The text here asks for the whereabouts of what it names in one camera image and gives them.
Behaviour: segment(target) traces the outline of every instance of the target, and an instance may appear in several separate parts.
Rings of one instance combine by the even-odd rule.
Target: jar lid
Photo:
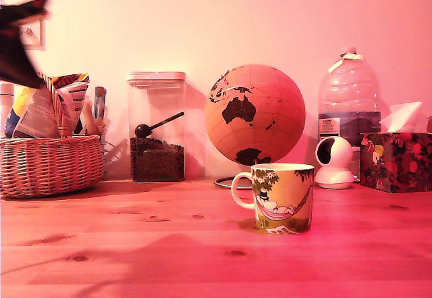
[[[185,80],[186,74],[183,72],[128,72],[126,80],[131,83],[133,80],[145,80],[150,82],[155,80],[161,82],[162,80]]]
[[[0,82],[0,95],[14,95],[14,85],[9,82]]]

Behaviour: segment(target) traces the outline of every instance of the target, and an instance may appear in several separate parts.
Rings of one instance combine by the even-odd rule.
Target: wicker basket
[[[60,101],[51,80],[60,139],[2,139],[0,192],[7,198],[56,195],[91,187],[102,180],[105,164],[99,136],[71,136],[63,125]]]

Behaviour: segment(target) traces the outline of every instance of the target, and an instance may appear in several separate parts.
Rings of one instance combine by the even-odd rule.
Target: globe
[[[245,166],[276,162],[300,139],[304,101],[296,83],[261,64],[227,71],[205,105],[207,134],[228,159]]]

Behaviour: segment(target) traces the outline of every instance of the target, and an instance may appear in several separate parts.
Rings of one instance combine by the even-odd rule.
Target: white camera
[[[354,177],[348,166],[352,160],[351,144],[344,138],[330,136],[322,139],[315,149],[315,157],[321,168],[315,181],[326,189],[347,189]]]

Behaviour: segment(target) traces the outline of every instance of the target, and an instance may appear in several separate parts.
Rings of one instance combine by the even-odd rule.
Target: coffee mug
[[[255,211],[256,226],[271,234],[300,234],[311,229],[315,167],[306,164],[257,164],[237,174],[231,185],[234,201]],[[253,203],[241,200],[240,178],[252,181]]]

